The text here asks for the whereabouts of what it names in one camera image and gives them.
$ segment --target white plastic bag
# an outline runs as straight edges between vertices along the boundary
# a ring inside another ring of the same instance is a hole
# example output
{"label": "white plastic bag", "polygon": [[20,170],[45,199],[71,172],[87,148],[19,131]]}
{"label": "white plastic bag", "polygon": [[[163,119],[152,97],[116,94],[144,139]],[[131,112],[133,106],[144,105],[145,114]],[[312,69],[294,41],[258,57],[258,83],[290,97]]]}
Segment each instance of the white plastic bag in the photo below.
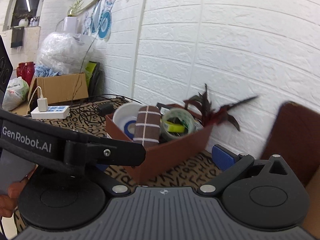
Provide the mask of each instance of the white plastic bag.
{"label": "white plastic bag", "polygon": [[37,54],[37,65],[51,67],[61,75],[79,73],[84,56],[82,72],[85,72],[95,44],[94,37],[74,33],[50,33],[42,42]]}
{"label": "white plastic bag", "polygon": [[22,77],[10,80],[4,94],[2,108],[7,111],[15,109],[26,99],[28,92],[28,83]]}

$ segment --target metal rivet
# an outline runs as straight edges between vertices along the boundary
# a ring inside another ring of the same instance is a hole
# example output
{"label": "metal rivet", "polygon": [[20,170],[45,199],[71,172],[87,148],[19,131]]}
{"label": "metal rivet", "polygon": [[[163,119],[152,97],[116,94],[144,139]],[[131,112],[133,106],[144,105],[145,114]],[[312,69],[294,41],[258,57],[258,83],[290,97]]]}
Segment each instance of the metal rivet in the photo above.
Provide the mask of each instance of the metal rivet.
{"label": "metal rivet", "polygon": [[112,191],[115,193],[124,193],[127,192],[128,187],[125,185],[116,185],[112,187]]}
{"label": "metal rivet", "polygon": [[211,193],[211,192],[214,192],[216,190],[216,187],[213,186],[213,185],[209,185],[209,184],[206,184],[206,185],[202,185],[200,187],[200,190],[204,193]]}
{"label": "metal rivet", "polygon": [[109,150],[109,149],[105,149],[105,150],[103,151],[103,155],[104,155],[105,157],[109,157],[109,156],[111,155],[110,150]]}

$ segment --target white vase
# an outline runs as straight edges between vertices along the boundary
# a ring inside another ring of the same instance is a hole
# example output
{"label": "white vase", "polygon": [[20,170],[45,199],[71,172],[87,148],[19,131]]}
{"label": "white vase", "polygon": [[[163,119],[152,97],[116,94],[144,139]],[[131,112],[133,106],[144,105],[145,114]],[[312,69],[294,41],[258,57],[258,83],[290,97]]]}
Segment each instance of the white vase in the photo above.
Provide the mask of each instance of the white vase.
{"label": "white vase", "polygon": [[20,27],[22,27],[22,26],[28,27],[28,25],[29,25],[29,20],[28,20],[28,18],[24,18],[24,19],[21,19],[21,20],[19,21],[19,26],[20,26]]}

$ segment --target brown box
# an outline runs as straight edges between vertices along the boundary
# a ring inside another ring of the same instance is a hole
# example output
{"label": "brown box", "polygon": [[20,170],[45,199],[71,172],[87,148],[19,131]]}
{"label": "brown box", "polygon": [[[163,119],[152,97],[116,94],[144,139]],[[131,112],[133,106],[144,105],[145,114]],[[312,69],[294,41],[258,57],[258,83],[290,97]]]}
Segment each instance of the brown box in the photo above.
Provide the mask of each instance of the brown box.
{"label": "brown box", "polygon": [[88,88],[85,81],[85,74],[70,74],[54,77],[33,77],[28,100],[39,86],[42,89],[43,96],[48,99],[48,104],[77,100],[88,97]]}
{"label": "brown box", "polygon": [[26,115],[27,114],[27,108],[28,108],[28,102],[25,101],[23,102],[20,106],[17,106],[15,109],[9,111],[13,114],[18,114],[18,115]]}
{"label": "brown box", "polygon": [[310,207],[302,227],[320,239],[320,167],[306,186],[310,197]]}
{"label": "brown box", "polygon": [[[188,110],[193,116],[201,118],[198,114]],[[113,139],[131,141],[112,121],[112,114],[106,116],[106,132]],[[149,179],[169,170],[184,160],[203,151],[207,145],[213,125],[202,130],[181,137],[167,143],[159,144],[146,149],[146,159],[138,167],[125,166],[126,171],[138,183],[142,184]]]}

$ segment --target finger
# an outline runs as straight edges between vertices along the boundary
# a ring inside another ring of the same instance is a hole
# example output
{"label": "finger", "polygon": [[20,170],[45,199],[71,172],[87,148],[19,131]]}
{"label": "finger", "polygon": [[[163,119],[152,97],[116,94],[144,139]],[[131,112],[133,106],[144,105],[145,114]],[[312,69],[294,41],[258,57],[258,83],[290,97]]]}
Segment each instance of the finger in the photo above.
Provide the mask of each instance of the finger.
{"label": "finger", "polygon": [[14,209],[17,206],[17,199],[12,199],[7,195],[0,195],[0,208]]}
{"label": "finger", "polygon": [[28,177],[25,177],[21,182],[12,183],[8,188],[8,196],[18,198],[28,181]]}
{"label": "finger", "polygon": [[0,216],[5,217],[5,218],[10,218],[13,215],[13,209],[5,209],[5,208],[0,208]]}

